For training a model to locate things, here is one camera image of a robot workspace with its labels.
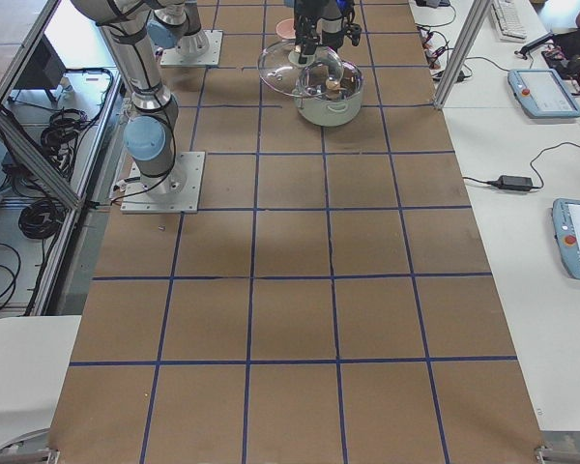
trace silver metal pot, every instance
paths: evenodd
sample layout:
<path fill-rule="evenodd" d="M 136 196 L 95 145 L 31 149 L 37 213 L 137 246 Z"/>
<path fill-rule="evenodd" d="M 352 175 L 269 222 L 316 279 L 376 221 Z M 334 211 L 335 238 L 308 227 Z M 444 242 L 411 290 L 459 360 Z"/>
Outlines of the silver metal pot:
<path fill-rule="evenodd" d="M 339 82 L 332 82 L 317 70 L 299 78 L 294 103 L 310 123 L 341 126 L 359 113 L 363 103 L 363 75 L 352 63 L 344 61 L 343 67 L 343 77 Z"/>

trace keyboard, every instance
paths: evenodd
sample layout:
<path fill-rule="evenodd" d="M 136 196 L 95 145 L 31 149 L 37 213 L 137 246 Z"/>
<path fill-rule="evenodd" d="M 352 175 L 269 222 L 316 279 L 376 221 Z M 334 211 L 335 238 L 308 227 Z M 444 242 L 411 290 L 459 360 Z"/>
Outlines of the keyboard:
<path fill-rule="evenodd" d="M 511 0 L 492 0 L 490 13 L 501 41 L 521 43 L 526 41 L 526 29 L 520 23 L 518 11 Z"/>

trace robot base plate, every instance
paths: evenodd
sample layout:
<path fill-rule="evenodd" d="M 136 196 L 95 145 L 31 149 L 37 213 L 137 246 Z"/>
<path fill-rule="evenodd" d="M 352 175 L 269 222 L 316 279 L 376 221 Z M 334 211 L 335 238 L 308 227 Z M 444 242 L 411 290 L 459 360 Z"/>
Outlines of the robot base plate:
<path fill-rule="evenodd" d="M 159 213 L 197 213 L 204 172 L 204 152 L 182 152 L 176 158 L 176 168 L 187 174 L 187 184 L 178 193 L 151 195 L 140 193 L 123 200 L 121 211 L 124 214 L 159 214 Z M 133 164 L 130 177 L 139 176 L 139 169 Z M 138 183 L 128 184 L 125 195 L 143 190 Z"/>
<path fill-rule="evenodd" d="M 204 66 L 218 66 L 221 55 L 221 39 L 223 31 L 204 31 L 209 40 L 209 49 L 206 53 L 194 58 L 186 58 L 171 48 L 163 52 L 161 66 L 163 68 L 196 68 Z"/>

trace white chair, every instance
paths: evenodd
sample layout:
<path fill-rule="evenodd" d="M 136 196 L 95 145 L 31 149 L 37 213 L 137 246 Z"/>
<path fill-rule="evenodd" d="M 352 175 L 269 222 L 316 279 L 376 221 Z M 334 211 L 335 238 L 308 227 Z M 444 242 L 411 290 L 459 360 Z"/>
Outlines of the white chair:
<path fill-rule="evenodd" d="M 0 450 L 51 425 L 79 321 L 0 319 Z"/>

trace pot handle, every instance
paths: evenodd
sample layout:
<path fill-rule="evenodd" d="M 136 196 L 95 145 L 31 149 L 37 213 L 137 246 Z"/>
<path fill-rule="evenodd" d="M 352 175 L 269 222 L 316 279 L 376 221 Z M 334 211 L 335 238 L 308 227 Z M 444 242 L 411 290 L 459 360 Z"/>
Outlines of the pot handle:
<path fill-rule="evenodd" d="M 348 103 L 334 103 L 328 104 L 327 109 L 331 113 L 343 113 L 348 109 Z"/>

